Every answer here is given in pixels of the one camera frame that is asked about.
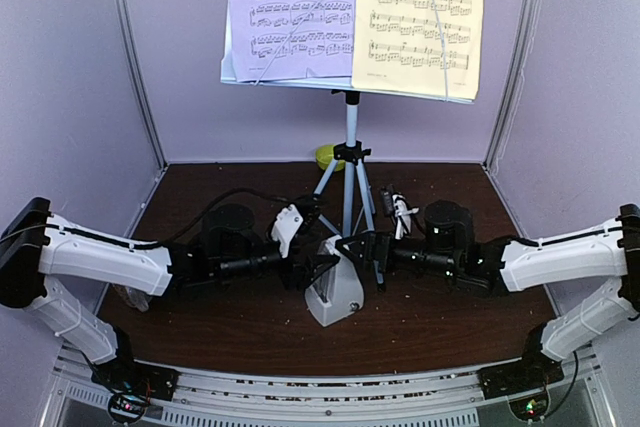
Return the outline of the white metronome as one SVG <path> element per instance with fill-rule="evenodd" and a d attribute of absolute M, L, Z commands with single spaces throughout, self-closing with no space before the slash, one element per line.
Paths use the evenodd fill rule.
<path fill-rule="evenodd" d="M 304 298 L 306 306 L 314 319 L 328 327 L 355 314 L 364 306 L 364 289 L 354 264 L 343 256 L 335 242 L 342 238 L 335 235 L 321 242 L 317 254 L 335 254 L 340 262 L 330 275 L 330 284 L 326 292 L 306 288 Z"/>

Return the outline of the purple sheet music page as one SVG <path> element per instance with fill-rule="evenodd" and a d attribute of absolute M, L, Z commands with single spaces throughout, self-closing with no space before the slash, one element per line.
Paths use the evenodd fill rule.
<path fill-rule="evenodd" d="M 356 0 L 229 0 L 236 81 L 352 73 Z"/>

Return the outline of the yellow sheet music page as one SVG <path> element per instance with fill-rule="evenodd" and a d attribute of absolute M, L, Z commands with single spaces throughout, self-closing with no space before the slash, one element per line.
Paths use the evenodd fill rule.
<path fill-rule="evenodd" d="M 352 86 L 474 101 L 483 13 L 484 0 L 356 0 Z"/>

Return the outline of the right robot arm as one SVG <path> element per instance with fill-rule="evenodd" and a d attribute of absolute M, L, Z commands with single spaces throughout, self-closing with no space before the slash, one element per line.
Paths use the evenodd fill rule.
<path fill-rule="evenodd" d="M 413 266 L 462 291 L 497 297 L 542 284 L 603 277 L 605 283 L 561 317 L 529 332 L 520 359 L 477 375 L 485 398 L 542 389 L 563 380 L 562 362 L 612 327 L 639 316 L 639 208 L 559 236 L 476 241 L 471 212 L 446 200 L 424 209 L 424 236 L 397 239 L 365 232 L 337 241 L 356 265 Z"/>

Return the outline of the white perforated music stand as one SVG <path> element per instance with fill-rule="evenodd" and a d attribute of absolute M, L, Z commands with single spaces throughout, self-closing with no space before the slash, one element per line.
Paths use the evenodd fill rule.
<path fill-rule="evenodd" d="M 265 0 L 229 0 L 227 17 L 227 42 L 233 43 L 234 38 L 239 38 L 247 34 L 250 25 L 242 21 L 240 16 L 248 14 L 251 9 L 264 7 Z M 321 56 L 326 56 L 331 50 L 336 55 L 348 55 L 353 50 L 353 28 L 347 21 L 345 26 L 338 31 L 329 31 L 326 28 L 312 29 L 309 32 L 301 33 L 299 29 L 306 22 L 314 22 L 317 17 L 325 17 L 329 6 L 335 3 L 343 3 L 345 8 L 341 10 L 343 14 L 353 14 L 355 12 L 356 0 L 276 0 L 278 14 L 285 16 L 286 32 L 277 30 L 265 41 L 261 48 L 266 50 L 265 64 L 258 68 L 258 72 L 250 76 L 245 82 L 247 84 L 263 84 L 263 79 L 268 68 L 273 62 L 281 57 L 287 58 L 296 46 L 303 48 L 307 52 L 318 51 Z M 320 215 L 319 219 L 332 233 L 337 235 L 351 234 L 352 210 L 353 210 L 353 189 L 354 183 L 359 183 L 361 200 L 363 202 L 362 211 L 366 218 L 367 228 L 374 228 L 373 215 L 375 213 L 374 203 L 371 197 L 370 186 L 365 172 L 364 159 L 371 154 L 371 151 L 362 147 L 362 143 L 356 139 L 358 106 L 360 103 L 360 93 L 351 88 L 351 80 L 348 77 L 339 77 L 331 80 L 325 78 L 315 78 L 307 75 L 302 79 L 294 79 L 294 85 L 307 88 L 324 88 L 331 90 L 334 94 L 343 93 L 345 95 L 346 114 L 346 140 L 334 147 L 334 160 L 314 190 L 313 194 L 321 197 L 321 194 L 329 182 L 331 176 L 337 170 L 338 164 L 345 163 L 344 196 L 343 196 L 343 224 L 338 231 L 330 221 Z"/>

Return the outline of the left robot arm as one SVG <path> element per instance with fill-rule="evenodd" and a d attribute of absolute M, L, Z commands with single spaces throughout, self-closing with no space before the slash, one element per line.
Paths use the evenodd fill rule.
<path fill-rule="evenodd" d="M 108 235 L 69 222 L 49 207 L 45 198 L 32 199 L 1 235 L 1 304 L 33 313 L 73 344 L 92 381 L 123 396 L 127 411 L 153 399 L 171 399 L 178 373 L 136 361 L 129 336 L 90 313 L 61 284 L 61 276 L 118 286 L 128 305 L 144 311 L 152 297 L 270 271 L 287 288 L 306 288 L 340 260 L 334 253 L 319 253 L 303 264 L 295 261 L 300 236 L 318 216 L 310 202 L 284 207 L 266 237 L 254 232 L 248 207 L 210 208 L 187 243 Z"/>

